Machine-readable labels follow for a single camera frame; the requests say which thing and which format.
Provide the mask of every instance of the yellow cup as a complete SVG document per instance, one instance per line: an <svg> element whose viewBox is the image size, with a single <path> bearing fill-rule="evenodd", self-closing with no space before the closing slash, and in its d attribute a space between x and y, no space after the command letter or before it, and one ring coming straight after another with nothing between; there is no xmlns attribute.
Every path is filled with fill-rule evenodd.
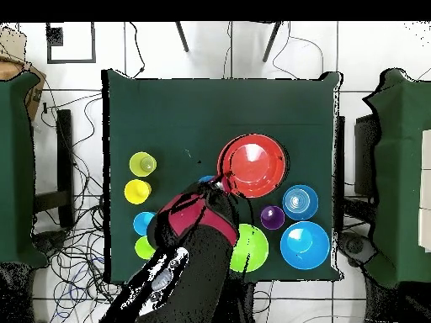
<svg viewBox="0 0 431 323"><path fill-rule="evenodd" d="M132 179L125 185L125 199L132 204L144 203L152 192L150 183L140 179Z"/></svg>
<svg viewBox="0 0 431 323"><path fill-rule="evenodd" d="M156 167L156 159L146 152L137 152L129 161L129 168L137 177L148 176Z"/></svg>

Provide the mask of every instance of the dark green tablecloth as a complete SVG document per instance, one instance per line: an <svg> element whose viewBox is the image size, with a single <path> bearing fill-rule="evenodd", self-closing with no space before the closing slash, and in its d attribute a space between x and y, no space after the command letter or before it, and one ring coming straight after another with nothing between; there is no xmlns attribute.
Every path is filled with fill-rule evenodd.
<svg viewBox="0 0 431 323"><path fill-rule="evenodd" d="M139 238L132 225L134 217L160 209L193 181L216 174L224 145L247 133L274 137L290 155L290 172L283 184L267 196L252 199L255 223L269 240L269 257L248 279L339 278L331 268L331 254L316 269L300 271L289 266L281 256L279 241L293 221L286 217L281 229L271 231L259 219L266 204L281 205L288 187L308 184L319 196L319 209L311 221L331 238L337 73L328 73L321 81L131 80L109 70L103 71L102 79L104 139L109 135L108 145L105 143L109 151L104 150L104 155L105 164L110 163L110 222L106 227L110 229L111 281L125 281L143 263L134 250ZM137 178L129 169L129 160L138 151L151 153L157 159L157 170L143 178L152 186L149 199L134 205L125 200L124 188ZM242 222L251 223L245 200L240 200L239 210Z"/></svg>
<svg viewBox="0 0 431 323"><path fill-rule="evenodd" d="M431 283L431 254L418 244L422 133L431 129L431 83L407 79L399 69L380 78L365 99L381 126L375 147L380 202L372 236L380 253L365 267L389 288L402 281Z"/></svg>
<svg viewBox="0 0 431 323"><path fill-rule="evenodd" d="M35 156L24 99L39 78L23 71L0 81L0 262L46 265L31 240L35 198Z"/></svg>

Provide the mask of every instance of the red plate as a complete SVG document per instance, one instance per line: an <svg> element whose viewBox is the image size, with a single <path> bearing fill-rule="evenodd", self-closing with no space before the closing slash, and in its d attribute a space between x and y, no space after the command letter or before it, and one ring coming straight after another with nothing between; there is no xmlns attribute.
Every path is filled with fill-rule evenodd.
<svg viewBox="0 0 431 323"><path fill-rule="evenodd" d="M248 198L262 197L273 191L283 179L285 152L268 136L248 134L231 140L221 151L217 162L234 194Z"/></svg>

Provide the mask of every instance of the light blue cup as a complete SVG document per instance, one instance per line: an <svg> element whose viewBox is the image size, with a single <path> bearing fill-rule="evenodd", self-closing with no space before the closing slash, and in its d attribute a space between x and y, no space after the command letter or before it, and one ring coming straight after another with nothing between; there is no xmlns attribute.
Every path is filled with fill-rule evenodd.
<svg viewBox="0 0 431 323"><path fill-rule="evenodd" d="M319 199L311 187L298 184L290 187L283 196L283 211L292 220L309 220L319 206Z"/></svg>
<svg viewBox="0 0 431 323"><path fill-rule="evenodd" d="M203 177L201 177L201 178L199 179L199 181L198 181L198 182L208 182L208 181L210 181L213 177L214 177L214 175L212 175L212 176L203 176Z"/></svg>
<svg viewBox="0 0 431 323"><path fill-rule="evenodd" d="M134 219L133 219L133 228L135 229L135 232L138 233L140 236L146 236L146 228L150 224L150 221L152 217L156 215L153 212L142 212L139 213Z"/></svg>
<svg viewBox="0 0 431 323"><path fill-rule="evenodd" d="M327 232L316 223L294 223L281 236L281 255L286 262L299 270L311 270L321 265L329 254Z"/></svg>

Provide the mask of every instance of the white tile floor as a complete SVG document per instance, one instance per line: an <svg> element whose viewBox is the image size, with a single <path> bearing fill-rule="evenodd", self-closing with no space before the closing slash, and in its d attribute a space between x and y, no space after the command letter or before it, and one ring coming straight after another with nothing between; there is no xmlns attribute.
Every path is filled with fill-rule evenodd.
<svg viewBox="0 0 431 323"><path fill-rule="evenodd" d="M203 77L222 78L230 76L230 54L227 56L226 69L223 65L230 39L226 33L228 23L182 22L190 52L185 53L174 23L136 23L137 42L146 69L138 77ZM47 75L56 105L71 102L78 98L100 93L102 84L100 70L113 68L134 76L141 62L135 46L135 31L129 23L95 23L96 63L86 64L47 64L45 24L10 24L27 35L26 60ZM88 57L90 36L88 23L61 24L64 34L64 48L53 50L54 58ZM273 25L237 21L233 25L233 76L247 77L290 77L289 74L273 67L274 57L285 46L288 26L281 26L273 49L266 63L262 62L265 46ZM371 93L379 82L380 73L389 67L401 67L413 78L420 77L429 67L431 55L431 26L426 23L412 22L292 22L290 36L312 40L322 49L323 70L343 73L340 94L340 114L346 117L345 139L345 180L354 182L354 121L370 114L370 108L362 100ZM322 73L322 59L319 50L308 42L290 39L285 50L275 61L300 78L318 78ZM431 71L422 79L431 79ZM49 87L45 85L41 102L53 104ZM85 98L64 108L72 111L73 140L86 137L94 125L94 136L75 147L75 152L88 164L91 175L102 182L102 106L101 101L90 103L87 107L88 119L84 108L92 99ZM35 160L36 192L42 193L56 189L56 133L41 121L41 108L35 120ZM53 123L51 112L44 114L44 120ZM79 176L75 176L76 194L82 188ZM100 188L89 184L93 194L101 194ZM353 194L353 187L346 186L346 194ZM83 208L95 205L96 199L86 197ZM58 214L52 212L55 220ZM93 226L84 217L78 228ZM37 231L55 229L46 213L38 214ZM84 236L84 240L96 240L96 236ZM96 250L103 252L103 239L96 243ZM58 273L60 262L53 263ZM63 257L63 263L69 262ZM272 300L268 309L255 315L257 323L360 323L364 317L365 291L361 273L350 267L341 254L337 254L338 268L344 279L339 282L275 282L272 287ZM71 272L78 273L82 265L76 265ZM50 321L56 310L53 300L54 288L60 279L52 268L39 270L35 280L34 296L36 317ZM62 295L64 286L56 289L56 297ZM257 290L269 292L271 283L259 283ZM63 306L57 311L70 311L71 300L77 291L63 293ZM255 295L256 311L269 305L266 295ZM56 316L52 323L92 323L88 312L94 309L93 321L107 308L87 298L78 305L76 313L63 320Z"/></svg>

